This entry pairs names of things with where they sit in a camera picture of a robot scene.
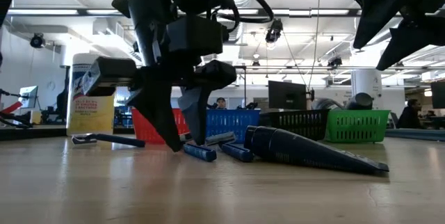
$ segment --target red basket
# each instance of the red basket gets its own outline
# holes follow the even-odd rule
[[[150,144],[165,144],[165,141],[159,136],[153,125],[137,109],[132,109],[131,114],[133,116],[134,132],[138,140],[144,140]],[[188,133],[189,130],[181,109],[173,109],[173,115],[175,116],[178,134]]]

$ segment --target white pillar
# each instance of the white pillar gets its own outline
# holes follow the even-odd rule
[[[353,96],[367,93],[373,98],[373,109],[382,109],[382,75],[378,70],[354,70],[352,77]]]

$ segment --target green basket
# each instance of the green basket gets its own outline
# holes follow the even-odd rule
[[[333,143],[382,142],[389,110],[331,110],[326,140]]]

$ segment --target desk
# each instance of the desk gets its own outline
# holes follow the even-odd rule
[[[166,146],[66,138],[0,143],[2,223],[419,224],[445,219],[445,145],[336,145],[388,177],[254,162],[206,163]]]

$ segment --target ceiling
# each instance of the ceiling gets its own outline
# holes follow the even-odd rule
[[[359,8],[353,0],[266,0],[273,9],[308,10],[311,8],[324,9],[349,9]],[[87,9],[113,9],[112,0],[14,0],[13,8],[87,8]],[[260,8],[254,0],[239,0],[240,7]],[[230,53],[227,57],[232,58],[233,64],[251,65],[254,54],[259,55],[261,66],[266,65],[302,65],[310,66],[326,65],[327,60],[334,56],[343,59],[343,65],[349,64],[349,58],[354,53],[350,42],[354,39],[355,29],[359,21],[358,17],[319,17],[312,18],[282,18],[284,35],[277,41],[275,46],[268,46],[264,40],[264,33],[269,24],[244,24],[240,34],[241,39],[237,45],[226,46],[225,50]],[[396,26],[400,20],[395,18],[382,30],[379,39],[365,50],[372,49],[373,53],[383,50],[387,45],[387,30]],[[36,26],[33,30],[41,30],[45,33],[47,26],[64,26],[66,29],[60,33],[48,33],[49,41],[56,44],[67,44],[67,39],[72,37],[81,39],[93,46],[96,51],[115,57],[131,57],[129,45],[136,39],[131,21],[124,17],[94,18],[94,17],[13,17],[10,23],[16,33],[30,36],[30,26]],[[424,49],[406,58],[407,63],[413,66],[434,64],[442,65],[445,61],[445,53],[442,48]]]

